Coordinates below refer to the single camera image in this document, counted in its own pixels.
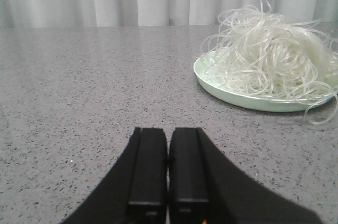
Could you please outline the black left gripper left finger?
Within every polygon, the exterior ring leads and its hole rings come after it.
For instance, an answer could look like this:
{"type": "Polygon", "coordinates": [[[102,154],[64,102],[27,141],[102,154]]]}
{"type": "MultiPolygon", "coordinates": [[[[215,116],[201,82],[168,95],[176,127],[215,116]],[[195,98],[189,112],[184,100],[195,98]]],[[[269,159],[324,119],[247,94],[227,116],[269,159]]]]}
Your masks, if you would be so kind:
{"type": "Polygon", "coordinates": [[[136,127],[114,166],[64,223],[165,223],[167,141],[136,127]]]}

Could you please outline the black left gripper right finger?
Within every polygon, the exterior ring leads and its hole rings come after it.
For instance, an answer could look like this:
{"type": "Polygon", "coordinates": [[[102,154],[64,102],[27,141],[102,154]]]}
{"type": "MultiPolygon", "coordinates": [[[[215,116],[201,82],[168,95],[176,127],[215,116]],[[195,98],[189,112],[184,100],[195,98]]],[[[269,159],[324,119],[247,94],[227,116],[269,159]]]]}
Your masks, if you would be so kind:
{"type": "Polygon", "coordinates": [[[169,153],[170,223],[321,223],[236,167],[201,128],[176,128],[169,153]]]}

